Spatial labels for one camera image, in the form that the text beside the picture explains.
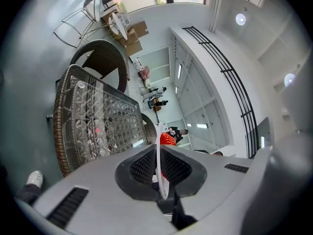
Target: metal railing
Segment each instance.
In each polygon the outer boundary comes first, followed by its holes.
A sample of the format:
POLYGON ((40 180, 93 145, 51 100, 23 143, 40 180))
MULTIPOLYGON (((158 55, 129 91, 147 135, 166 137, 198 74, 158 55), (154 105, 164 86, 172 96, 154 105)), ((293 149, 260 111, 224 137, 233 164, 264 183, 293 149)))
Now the metal railing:
POLYGON ((246 129, 247 156, 248 158, 253 159, 257 150, 260 148, 259 136, 253 107, 240 77, 220 49, 217 48, 216 45, 212 43, 212 41, 210 41, 202 32, 193 26, 183 29, 192 35, 197 42, 205 48, 216 64, 220 67, 221 73, 227 79, 237 99, 241 111, 240 117, 243 119, 246 129))

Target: glass table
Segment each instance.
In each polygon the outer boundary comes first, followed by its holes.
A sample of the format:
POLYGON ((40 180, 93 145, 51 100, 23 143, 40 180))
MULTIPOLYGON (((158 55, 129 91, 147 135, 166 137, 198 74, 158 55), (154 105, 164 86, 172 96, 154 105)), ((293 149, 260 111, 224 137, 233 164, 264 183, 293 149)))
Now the glass table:
POLYGON ((53 131, 63 175, 147 144, 137 101, 71 65, 58 86, 53 131))

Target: white sneaker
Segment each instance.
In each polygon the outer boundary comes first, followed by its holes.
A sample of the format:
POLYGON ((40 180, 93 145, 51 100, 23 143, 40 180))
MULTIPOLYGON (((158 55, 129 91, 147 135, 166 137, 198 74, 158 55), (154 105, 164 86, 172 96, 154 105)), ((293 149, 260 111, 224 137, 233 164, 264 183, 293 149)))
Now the white sneaker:
POLYGON ((42 184, 43 184, 43 180, 44 180, 44 176, 42 174, 41 171, 39 170, 35 170, 34 172, 32 172, 27 180, 27 184, 34 184, 36 186, 38 186, 39 188, 41 188, 42 184))

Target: fluorescent light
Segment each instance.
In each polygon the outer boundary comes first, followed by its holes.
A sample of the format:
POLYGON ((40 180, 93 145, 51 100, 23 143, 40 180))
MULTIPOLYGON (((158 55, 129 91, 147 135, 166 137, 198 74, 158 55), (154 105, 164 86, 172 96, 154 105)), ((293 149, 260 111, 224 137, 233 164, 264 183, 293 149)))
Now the fluorescent light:
POLYGON ((205 123, 205 124, 197 124, 198 128, 203 128, 203 129, 208 129, 209 126, 205 123))
POLYGON ((261 148, 265 147, 265 137, 261 137, 261 148))
POLYGON ((180 75, 181 75, 181 65, 179 65, 179 70, 178 70, 178 79, 180 79, 180 75))

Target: recessed light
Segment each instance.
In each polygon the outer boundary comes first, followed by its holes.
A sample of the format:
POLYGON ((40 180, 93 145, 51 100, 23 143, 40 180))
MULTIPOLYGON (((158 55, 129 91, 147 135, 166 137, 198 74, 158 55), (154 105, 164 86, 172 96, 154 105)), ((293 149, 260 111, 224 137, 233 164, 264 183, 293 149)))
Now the recessed light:
POLYGON ((238 14, 236 16, 236 23, 239 25, 245 25, 246 24, 246 17, 244 14, 238 14))
POLYGON ((178 70, 178 79, 180 79, 180 75, 181 75, 181 65, 179 65, 179 70, 178 70))
POLYGON ((203 128, 203 129, 208 129, 208 125, 205 123, 205 124, 197 124, 197 127, 198 128, 203 128))
POLYGON ((289 84, 292 83, 293 79, 294 79, 295 75, 292 74, 292 73, 289 73, 285 76, 285 79, 284 79, 284 83, 285 83, 285 86, 287 87, 289 84))
POLYGON ((265 148, 265 137, 261 137, 261 148, 265 148))

